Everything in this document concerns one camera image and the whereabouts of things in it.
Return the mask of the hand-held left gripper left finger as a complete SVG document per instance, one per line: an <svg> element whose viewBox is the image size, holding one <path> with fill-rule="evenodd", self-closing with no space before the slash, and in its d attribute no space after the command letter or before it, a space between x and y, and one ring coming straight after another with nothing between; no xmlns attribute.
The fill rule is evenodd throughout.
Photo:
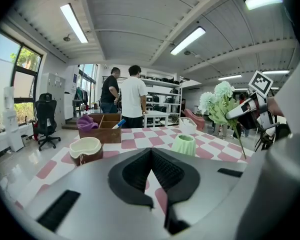
<svg viewBox="0 0 300 240"><path fill-rule="evenodd" d="M152 209L153 199L145 194L147 179L152 170L152 150L138 149L135 155L114 165L108 173L112 192L129 205Z"/></svg>

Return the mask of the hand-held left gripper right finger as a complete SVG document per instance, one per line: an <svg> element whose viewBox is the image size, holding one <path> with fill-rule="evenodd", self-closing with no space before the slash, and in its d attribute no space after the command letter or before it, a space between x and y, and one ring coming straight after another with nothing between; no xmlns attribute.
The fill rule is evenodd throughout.
<svg viewBox="0 0 300 240"><path fill-rule="evenodd" d="M169 150L151 149L151 169L166 193L164 228L175 235L190 225L178 219L173 205L187 201L200 184L200 174L191 165L168 154Z"/></svg>

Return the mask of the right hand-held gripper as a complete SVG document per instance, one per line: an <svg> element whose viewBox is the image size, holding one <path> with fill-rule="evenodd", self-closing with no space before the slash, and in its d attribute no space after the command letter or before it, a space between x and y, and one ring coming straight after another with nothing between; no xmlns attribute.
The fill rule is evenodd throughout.
<svg viewBox="0 0 300 240"><path fill-rule="evenodd" d="M273 115L268 109L268 92L271 90L273 81L256 71L250 80L248 98L236 108L225 114L227 120L237 120L245 129L262 128L267 130L277 126Z"/></svg>

